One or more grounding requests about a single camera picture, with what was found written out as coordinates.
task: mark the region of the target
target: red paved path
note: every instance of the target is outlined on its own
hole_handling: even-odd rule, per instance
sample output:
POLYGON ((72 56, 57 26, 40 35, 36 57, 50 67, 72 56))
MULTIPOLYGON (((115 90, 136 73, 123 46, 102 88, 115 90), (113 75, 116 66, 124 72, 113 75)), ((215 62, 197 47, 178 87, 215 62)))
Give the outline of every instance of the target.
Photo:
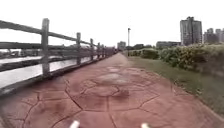
POLYGON ((224 128, 193 96, 117 54, 24 89, 3 105, 15 128, 224 128))

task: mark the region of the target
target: grass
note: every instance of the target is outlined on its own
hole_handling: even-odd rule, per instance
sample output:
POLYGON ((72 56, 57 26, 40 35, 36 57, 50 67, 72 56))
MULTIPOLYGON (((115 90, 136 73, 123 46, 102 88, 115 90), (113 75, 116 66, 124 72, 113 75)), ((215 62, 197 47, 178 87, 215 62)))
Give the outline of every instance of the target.
POLYGON ((161 60, 130 57, 135 67, 156 72, 176 82, 185 91, 197 96, 202 102, 224 117, 224 80, 221 78, 174 68, 161 60))

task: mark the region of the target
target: white sky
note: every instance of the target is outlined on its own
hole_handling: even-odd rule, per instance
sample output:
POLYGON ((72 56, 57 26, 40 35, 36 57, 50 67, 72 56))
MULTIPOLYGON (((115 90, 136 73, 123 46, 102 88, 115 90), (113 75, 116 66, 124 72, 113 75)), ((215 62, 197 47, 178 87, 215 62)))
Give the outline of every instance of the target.
MULTIPOLYGON (((116 46, 155 45, 157 41, 180 41, 180 20, 194 16, 203 31, 224 28, 222 0, 1 0, 0 20, 41 28, 49 18, 50 31, 68 36, 81 32, 82 39, 116 46)), ((0 30, 0 41, 39 43, 40 36, 0 30)), ((75 42, 50 38, 50 44, 75 42)))

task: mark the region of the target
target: green bush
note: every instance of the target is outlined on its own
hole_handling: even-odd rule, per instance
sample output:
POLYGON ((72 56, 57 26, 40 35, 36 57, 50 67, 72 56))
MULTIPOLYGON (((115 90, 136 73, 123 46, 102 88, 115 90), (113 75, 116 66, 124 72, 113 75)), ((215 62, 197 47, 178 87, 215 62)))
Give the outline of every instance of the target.
POLYGON ((142 58, 157 59, 159 57, 158 51, 154 49, 143 49, 141 53, 142 58))
POLYGON ((131 50, 129 51, 130 56, 140 56, 141 55, 141 50, 131 50))
POLYGON ((224 75, 224 45, 191 45, 163 49, 160 59, 174 67, 224 75))

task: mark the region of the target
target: railing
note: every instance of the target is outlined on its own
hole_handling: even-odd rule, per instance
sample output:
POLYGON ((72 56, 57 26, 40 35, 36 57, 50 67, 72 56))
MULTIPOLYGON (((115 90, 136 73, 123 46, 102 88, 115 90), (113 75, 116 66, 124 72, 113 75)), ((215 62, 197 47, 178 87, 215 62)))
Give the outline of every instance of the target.
POLYGON ((76 59, 76 65, 81 65, 81 58, 90 57, 90 61, 94 61, 94 56, 97 56, 97 60, 105 58, 107 56, 113 55, 115 49, 113 47, 107 48, 104 45, 98 43, 97 45, 93 43, 93 39, 90 42, 81 40, 81 33, 76 34, 76 38, 65 36, 62 34, 57 34, 49 32, 49 20, 43 19, 42 29, 37 29, 25 25, 14 24, 10 22, 0 21, 0 29, 12 29, 17 31, 23 31, 28 33, 35 33, 41 35, 41 43, 18 43, 18 42, 0 42, 0 49, 38 49, 42 58, 38 63, 23 63, 21 62, 11 63, 11 66, 0 69, 0 71, 6 71, 16 68, 21 68, 25 66, 32 66, 36 64, 42 64, 42 76, 48 77, 51 75, 49 63, 53 61, 62 61, 67 59, 76 59), (76 42, 74 46, 53 46, 48 45, 48 38, 56 37, 64 40, 76 42), (62 56, 57 59, 49 58, 50 56, 62 56))

